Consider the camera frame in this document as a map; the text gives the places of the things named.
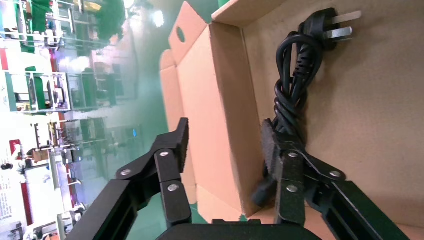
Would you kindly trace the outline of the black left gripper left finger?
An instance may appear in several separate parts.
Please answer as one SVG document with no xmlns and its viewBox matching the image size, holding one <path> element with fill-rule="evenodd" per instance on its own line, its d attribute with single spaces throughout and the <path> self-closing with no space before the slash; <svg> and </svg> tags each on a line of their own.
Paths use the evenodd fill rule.
<svg viewBox="0 0 424 240">
<path fill-rule="evenodd" d="M 170 240 L 171 229 L 191 224 L 192 211 L 182 183 L 189 143 L 189 120 L 179 120 L 175 131 L 160 134 L 148 153 L 117 171 L 88 211 L 66 237 L 68 240 L 124 240 L 138 211 L 161 195 L 167 230 L 160 240 Z"/>
</svg>

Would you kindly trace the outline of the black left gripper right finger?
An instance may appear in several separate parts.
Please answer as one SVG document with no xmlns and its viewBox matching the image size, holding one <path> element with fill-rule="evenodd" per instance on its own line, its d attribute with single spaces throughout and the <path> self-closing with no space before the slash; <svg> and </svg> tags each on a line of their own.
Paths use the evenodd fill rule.
<svg viewBox="0 0 424 240">
<path fill-rule="evenodd" d="M 338 240 L 405 240 L 407 235 L 339 169 L 310 155 L 293 135 L 261 125 L 268 179 L 276 183 L 277 224 L 303 227 L 306 205 Z"/>
</svg>

